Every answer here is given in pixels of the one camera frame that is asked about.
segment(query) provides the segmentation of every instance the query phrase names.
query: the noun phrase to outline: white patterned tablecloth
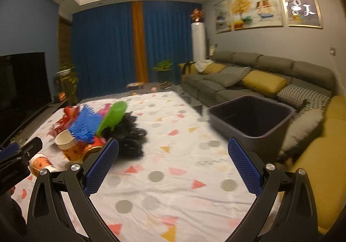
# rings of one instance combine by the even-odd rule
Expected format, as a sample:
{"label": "white patterned tablecloth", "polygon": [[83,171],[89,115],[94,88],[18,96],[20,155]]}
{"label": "white patterned tablecloth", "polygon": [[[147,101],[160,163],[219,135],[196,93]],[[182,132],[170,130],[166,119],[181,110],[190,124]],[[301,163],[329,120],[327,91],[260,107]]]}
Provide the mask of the white patterned tablecloth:
{"label": "white patterned tablecloth", "polygon": [[[224,242],[253,203],[227,153],[227,141],[210,128],[175,92],[102,99],[87,104],[128,102],[138,127],[148,131],[144,157],[116,160],[91,201],[124,242]],[[59,110],[33,134],[58,170],[69,162],[47,135],[63,116]],[[15,199],[26,218],[35,177],[16,186]],[[76,230],[85,235],[66,194]]]}

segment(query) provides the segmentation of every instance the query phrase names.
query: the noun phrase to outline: metal screw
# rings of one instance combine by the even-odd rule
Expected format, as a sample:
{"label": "metal screw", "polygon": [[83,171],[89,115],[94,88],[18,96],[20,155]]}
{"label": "metal screw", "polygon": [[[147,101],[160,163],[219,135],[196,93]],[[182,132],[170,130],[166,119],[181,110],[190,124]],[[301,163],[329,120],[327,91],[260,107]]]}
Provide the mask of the metal screw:
{"label": "metal screw", "polygon": [[79,169],[80,169],[80,165],[79,164],[73,164],[72,166],[71,166],[71,170],[72,171],[78,171]]}
{"label": "metal screw", "polygon": [[44,176],[46,173],[47,173],[47,169],[42,169],[42,170],[40,171],[40,175],[41,175],[41,176]]}
{"label": "metal screw", "polygon": [[300,168],[299,170],[298,170],[298,173],[300,173],[301,175],[306,175],[306,171],[304,170],[304,169],[302,169],[302,168]]}
{"label": "metal screw", "polygon": [[268,170],[270,171],[274,171],[275,170],[275,166],[271,163],[268,163],[266,166],[265,166]]}

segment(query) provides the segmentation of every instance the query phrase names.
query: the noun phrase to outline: sofa backrest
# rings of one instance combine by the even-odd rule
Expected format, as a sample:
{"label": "sofa backrest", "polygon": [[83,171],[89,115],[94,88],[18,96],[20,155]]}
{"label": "sofa backrest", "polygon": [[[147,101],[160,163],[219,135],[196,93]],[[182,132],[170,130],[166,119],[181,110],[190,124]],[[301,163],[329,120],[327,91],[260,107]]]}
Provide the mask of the sofa backrest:
{"label": "sofa backrest", "polygon": [[335,92],[335,76],[329,68],[305,61],[296,61],[293,64],[292,77],[294,85],[327,96],[332,96]]}
{"label": "sofa backrest", "polygon": [[263,56],[262,54],[258,53],[234,53],[231,56],[232,63],[235,65],[241,65],[241,66],[250,66],[254,67],[257,62],[257,58]]}
{"label": "sofa backrest", "polygon": [[278,74],[290,84],[292,82],[293,60],[271,56],[260,56],[255,68],[265,72]]}
{"label": "sofa backrest", "polygon": [[224,64],[231,64],[231,55],[234,54],[233,51],[218,51],[215,52],[213,55],[213,61],[224,63]]}

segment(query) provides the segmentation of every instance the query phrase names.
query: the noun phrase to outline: sailboat in painting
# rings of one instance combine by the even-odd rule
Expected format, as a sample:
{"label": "sailboat in painting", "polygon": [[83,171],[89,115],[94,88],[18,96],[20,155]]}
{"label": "sailboat in painting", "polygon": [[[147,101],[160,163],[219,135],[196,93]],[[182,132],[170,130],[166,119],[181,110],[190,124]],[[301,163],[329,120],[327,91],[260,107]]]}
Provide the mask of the sailboat in painting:
{"label": "sailboat in painting", "polygon": [[273,5],[269,0],[261,0],[257,2],[256,9],[258,9],[257,14],[262,18],[272,18],[274,16],[273,9],[271,8]]}

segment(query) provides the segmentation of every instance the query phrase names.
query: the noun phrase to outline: orange curtain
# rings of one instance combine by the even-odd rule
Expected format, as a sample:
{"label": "orange curtain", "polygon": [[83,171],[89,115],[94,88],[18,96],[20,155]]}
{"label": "orange curtain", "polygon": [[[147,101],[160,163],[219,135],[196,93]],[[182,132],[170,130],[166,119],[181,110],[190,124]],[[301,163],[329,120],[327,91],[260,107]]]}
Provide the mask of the orange curtain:
{"label": "orange curtain", "polygon": [[147,54],[145,51],[142,1],[132,2],[132,27],[137,82],[148,83]]}

